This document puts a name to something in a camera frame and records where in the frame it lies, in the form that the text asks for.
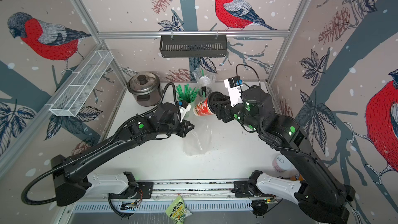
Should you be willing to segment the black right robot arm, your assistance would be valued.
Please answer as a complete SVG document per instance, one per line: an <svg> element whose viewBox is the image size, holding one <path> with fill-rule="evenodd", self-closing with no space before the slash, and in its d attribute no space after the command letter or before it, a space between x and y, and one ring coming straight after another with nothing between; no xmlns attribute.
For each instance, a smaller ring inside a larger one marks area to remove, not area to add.
<svg viewBox="0 0 398 224"><path fill-rule="evenodd" d="M326 168L295 119L275 112L270 94L252 86L238 96L242 102L233 104L232 97L213 92L208 106L224 123L235 120L245 131L258 134L260 140L285 156L304 178L295 184L255 170L242 194L278 196L298 205L320 223L346 224L349 218L346 204L354 200L354 188L340 183Z"/></svg>

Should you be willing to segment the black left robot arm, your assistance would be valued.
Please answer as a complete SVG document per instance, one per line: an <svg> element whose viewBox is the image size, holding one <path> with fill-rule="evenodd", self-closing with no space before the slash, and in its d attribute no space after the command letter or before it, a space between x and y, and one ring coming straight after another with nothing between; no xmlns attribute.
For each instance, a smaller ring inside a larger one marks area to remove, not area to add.
<svg viewBox="0 0 398 224"><path fill-rule="evenodd" d="M75 203L92 187L88 175L101 165L148 141L165 140L173 134L184 138L193 129L194 124L183 119L177 102L160 101L154 108L126 120L105 141L76 155L52 158L52 169L33 179L23 189L21 201L27 205L56 202L57 206L67 206ZM53 178L55 197L30 199L29 191L48 176Z"/></svg>

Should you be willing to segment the clear plastic carrier bag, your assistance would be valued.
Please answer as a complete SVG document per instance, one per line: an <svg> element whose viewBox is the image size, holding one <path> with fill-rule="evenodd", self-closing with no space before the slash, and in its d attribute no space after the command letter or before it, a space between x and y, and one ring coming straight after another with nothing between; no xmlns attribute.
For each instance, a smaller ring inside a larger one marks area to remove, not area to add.
<svg viewBox="0 0 398 224"><path fill-rule="evenodd" d="M209 72L201 67L196 68L192 73L199 87L198 96L201 99L206 98L212 93L212 86L216 81L215 73Z"/></svg>

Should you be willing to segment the black lid red cup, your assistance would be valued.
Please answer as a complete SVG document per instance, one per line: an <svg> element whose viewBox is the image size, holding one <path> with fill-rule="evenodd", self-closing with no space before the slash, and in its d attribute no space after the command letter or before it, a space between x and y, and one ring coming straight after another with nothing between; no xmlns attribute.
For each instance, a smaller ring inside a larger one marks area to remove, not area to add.
<svg viewBox="0 0 398 224"><path fill-rule="evenodd" d="M205 99L201 100L193 109L196 116L209 116L214 115L214 104L216 101L224 99L224 94L221 92L212 92Z"/></svg>

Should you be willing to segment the spare clear plastic bag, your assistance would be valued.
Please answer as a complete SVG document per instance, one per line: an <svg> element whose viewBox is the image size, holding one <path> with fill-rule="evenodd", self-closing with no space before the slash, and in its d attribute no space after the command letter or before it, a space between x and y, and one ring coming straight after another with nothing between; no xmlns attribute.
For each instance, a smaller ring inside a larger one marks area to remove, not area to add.
<svg viewBox="0 0 398 224"><path fill-rule="evenodd" d="M212 129L207 122L195 124L195 127L183 139L183 152L188 156L203 155L210 149Z"/></svg>

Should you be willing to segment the white lid cup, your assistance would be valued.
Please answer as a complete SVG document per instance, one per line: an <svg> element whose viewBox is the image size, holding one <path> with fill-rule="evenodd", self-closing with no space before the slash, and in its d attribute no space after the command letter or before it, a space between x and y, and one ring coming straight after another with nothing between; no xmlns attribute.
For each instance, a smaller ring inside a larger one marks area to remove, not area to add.
<svg viewBox="0 0 398 224"><path fill-rule="evenodd" d="M208 76L202 76L199 78L198 83L201 89L209 88L211 86L212 79Z"/></svg>

